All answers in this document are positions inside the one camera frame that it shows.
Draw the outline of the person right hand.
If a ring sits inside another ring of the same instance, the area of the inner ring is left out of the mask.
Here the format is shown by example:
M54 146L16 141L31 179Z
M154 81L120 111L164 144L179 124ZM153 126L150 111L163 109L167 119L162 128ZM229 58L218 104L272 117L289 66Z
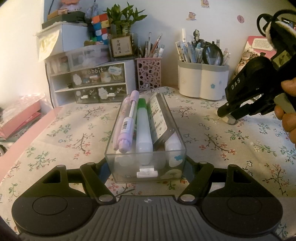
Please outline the person right hand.
M295 78L281 83L284 93L277 95L274 99L276 106L275 115L282 120L284 130L289 134L290 141L295 145L296 142L296 121L295 121Z

